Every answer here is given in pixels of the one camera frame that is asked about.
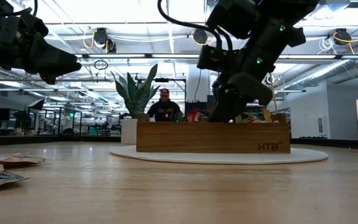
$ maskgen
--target white round mat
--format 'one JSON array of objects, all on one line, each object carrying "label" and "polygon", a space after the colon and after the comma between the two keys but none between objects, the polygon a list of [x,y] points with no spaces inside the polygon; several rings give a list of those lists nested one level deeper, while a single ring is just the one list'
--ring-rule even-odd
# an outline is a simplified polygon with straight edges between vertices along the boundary
[{"label": "white round mat", "polygon": [[219,153],[174,153],[137,152],[136,146],[114,147],[110,153],[134,159],[179,162],[190,164],[289,164],[313,162],[327,159],[328,155],[311,149],[291,149],[291,154],[219,154]]}]

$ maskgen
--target ceiling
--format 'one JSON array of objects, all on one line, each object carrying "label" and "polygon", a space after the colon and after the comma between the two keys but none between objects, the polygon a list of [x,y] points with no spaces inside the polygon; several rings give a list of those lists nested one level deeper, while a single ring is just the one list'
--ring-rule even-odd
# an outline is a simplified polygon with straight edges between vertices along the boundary
[{"label": "ceiling", "polygon": [[[24,6],[34,5],[33,0],[8,0],[8,2],[15,7],[15,11],[23,9]],[[171,17],[200,24],[206,21],[216,3],[214,0],[168,0],[168,2],[167,7],[166,1],[163,1],[163,9],[168,8]],[[336,28],[346,28],[353,39],[358,39],[358,6],[355,6],[356,0],[352,2],[352,8],[335,13],[315,11],[297,23],[296,27],[303,27],[307,42],[297,47],[287,47],[282,54],[349,54],[348,45],[330,45],[332,38],[325,40],[324,43],[323,40],[328,33],[332,35]],[[198,54],[201,49],[201,46],[191,38],[192,29],[166,22],[158,13],[156,0],[39,0],[37,17],[41,18],[49,28],[49,35],[45,38],[47,42],[72,54],[104,53],[95,45],[87,48],[83,43],[91,45],[92,33],[98,27],[107,28],[109,37],[116,43],[117,54]],[[234,37],[231,39],[235,48],[241,48],[246,43],[246,40],[236,40]],[[213,37],[209,37],[208,41],[211,45],[214,44]],[[323,50],[323,45],[328,45],[328,48]],[[358,42],[353,46],[357,50]],[[97,94],[107,100],[122,103],[122,99],[114,91],[115,84],[112,82],[111,72],[123,75],[129,72],[133,76],[144,78],[150,68],[158,63],[158,77],[186,79],[190,75],[198,75],[197,72],[193,72],[196,70],[197,58],[186,60],[132,58],[129,61],[123,58],[108,61],[108,69],[98,73],[93,67],[94,61],[82,60],[84,66],[79,72],[60,77],[62,80],[55,86],[34,82],[24,84],[29,88],[37,89],[71,86],[110,89],[111,92],[101,91]],[[303,63],[291,61],[276,63],[273,75],[278,77],[279,82],[289,82],[318,65],[319,62],[315,60]],[[7,76],[6,73],[0,73],[0,78],[38,79],[37,75],[29,77],[21,70],[14,70],[13,74]],[[216,76],[216,73],[211,72],[210,75]],[[164,83],[164,87],[175,92],[178,99],[184,99],[183,86],[180,84]],[[71,100],[84,101],[75,94],[64,95]]]}]

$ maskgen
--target ceiling pipe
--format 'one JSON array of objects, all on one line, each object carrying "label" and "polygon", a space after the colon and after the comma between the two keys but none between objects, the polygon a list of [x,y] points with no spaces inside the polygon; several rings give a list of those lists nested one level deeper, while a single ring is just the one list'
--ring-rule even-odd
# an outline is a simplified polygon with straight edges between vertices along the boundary
[{"label": "ceiling pipe", "polygon": [[334,63],[320,65],[314,69],[305,72],[304,74],[294,78],[290,82],[287,82],[284,85],[276,87],[278,90],[286,90],[291,88],[296,88],[298,86],[308,86],[311,84],[317,84],[323,80],[331,78],[339,73],[346,72],[357,65],[356,60],[346,59],[339,60]]}]

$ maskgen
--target snake plant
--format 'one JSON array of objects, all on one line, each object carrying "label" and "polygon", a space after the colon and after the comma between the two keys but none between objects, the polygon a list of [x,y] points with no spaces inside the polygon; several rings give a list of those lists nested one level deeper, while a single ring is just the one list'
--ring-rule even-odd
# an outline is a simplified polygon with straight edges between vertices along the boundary
[{"label": "snake plant", "polygon": [[118,75],[118,78],[116,78],[113,72],[111,72],[116,83],[117,92],[123,97],[125,106],[133,118],[138,114],[144,114],[147,103],[156,94],[158,88],[160,88],[160,86],[156,88],[152,86],[157,69],[158,64],[152,67],[146,81],[141,85],[136,85],[135,80],[129,73],[127,73],[127,78],[125,79],[122,75]]}]

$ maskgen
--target potted plant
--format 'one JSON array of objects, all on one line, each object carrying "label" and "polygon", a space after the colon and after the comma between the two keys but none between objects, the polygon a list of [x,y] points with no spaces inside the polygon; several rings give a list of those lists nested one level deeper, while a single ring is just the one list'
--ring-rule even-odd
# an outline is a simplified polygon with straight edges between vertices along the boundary
[{"label": "potted plant", "polygon": [[145,109],[147,103],[156,94],[158,88],[152,86],[152,81],[157,74],[158,64],[154,65],[147,76],[147,79],[141,85],[137,85],[132,76],[127,73],[127,78],[118,75],[118,78],[111,72],[116,83],[118,94],[124,99],[125,106],[128,109],[132,119],[125,119],[121,122],[121,143],[136,144],[136,126],[137,121],[146,120]]}]

